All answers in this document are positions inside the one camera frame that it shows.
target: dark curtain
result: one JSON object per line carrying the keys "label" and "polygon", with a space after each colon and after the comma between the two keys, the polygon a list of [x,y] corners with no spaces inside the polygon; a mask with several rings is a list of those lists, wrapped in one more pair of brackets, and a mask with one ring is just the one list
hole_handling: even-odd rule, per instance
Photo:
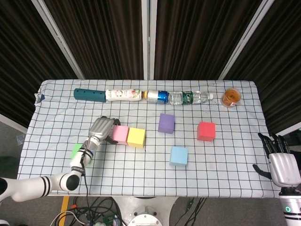
{"label": "dark curtain", "polygon": [[261,0],[158,0],[155,79],[218,79]]}
{"label": "dark curtain", "polygon": [[86,79],[143,79],[141,0],[45,0]]}
{"label": "dark curtain", "polygon": [[273,3],[225,79],[256,83],[269,132],[301,121],[301,1]]}
{"label": "dark curtain", "polygon": [[0,0],[0,113],[27,127],[40,84],[77,78],[30,0]]}

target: white robotic hand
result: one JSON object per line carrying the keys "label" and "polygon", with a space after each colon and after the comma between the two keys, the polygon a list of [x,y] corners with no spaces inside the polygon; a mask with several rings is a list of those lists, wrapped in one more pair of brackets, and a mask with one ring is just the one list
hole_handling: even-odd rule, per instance
{"label": "white robotic hand", "polygon": [[100,143],[103,140],[112,144],[117,143],[108,136],[113,125],[120,125],[120,121],[103,116],[94,122],[89,130],[88,139],[85,140],[70,163],[71,172],[69,173],[24,180],[0,178],[0,203],[9,196],[16,202],[23,202],[46,196],[52,190],[75,190],[79,185],[80,177],[85,174],[85,167],[93,158]]}
{"label": "white robotic hand", "polygon": [[296,187],[301,184],[301,177],[295,156],[291,154],[287,142],[282,136],[272,134],[274,142],[259,133],[267,158],[269,159],[269,172],[264,172],[257,165],[255,171],[279,187],[279,198],[288,226],[301,226],[301,192]]}

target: grid tablecloth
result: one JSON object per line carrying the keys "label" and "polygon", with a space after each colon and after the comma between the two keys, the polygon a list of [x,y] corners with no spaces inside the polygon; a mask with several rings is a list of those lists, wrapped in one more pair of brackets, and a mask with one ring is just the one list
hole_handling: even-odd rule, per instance
{"label": "grid tablecloth", "polygon": [[[236,107],[226,108],[225,89],[242,93]],[[76,100],[75,88],[201,90],[213,93],[208,103],[159,105],[139,102]],[[36,109],[25,138],[19,179],[70,172],[70,155],[96,118],[119,118],[122,125],[146,129],[143,149],[105,142],[86,168],[90,195],[275,197],[279,188],[259,176],[252,164],[268,170],[257,133],[268,133],[256,85],[252,81],[112,81],[48,80],[36,94]],[[161,113],[175,115],[175,132],[157,131]],[[216,124],[213,142],[198,141],[200,121]],[[172,146],[188,149],[186,167],[169,165]],[[66,195],[53,191],[51,194]],[[70,195],[84,195],[83,178]]]}

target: yellow cube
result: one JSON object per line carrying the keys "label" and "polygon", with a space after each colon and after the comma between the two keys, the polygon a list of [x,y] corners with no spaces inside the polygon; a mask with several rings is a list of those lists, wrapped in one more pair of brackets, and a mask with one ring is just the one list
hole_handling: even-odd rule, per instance
{"label": "yellow cube", "polygon": [[127,144],[133,147],[143,148],[145,142],[145,129],[130,128],[127,136]]}

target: pink cube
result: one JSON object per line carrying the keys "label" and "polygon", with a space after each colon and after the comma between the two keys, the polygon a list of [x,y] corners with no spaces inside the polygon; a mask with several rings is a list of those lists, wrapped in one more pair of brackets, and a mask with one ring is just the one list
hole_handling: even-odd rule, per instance
{"label": "pink cube", "polygon": [[113,128],[112,139],[118,141],[118,144],[127,145],[127,135],[129,127],[127,126],[117,126]]}
{"label": "pink cube", "polygon": [[215,138],[215,123],[201,121],[198,125],[198,140],[213,141]]}

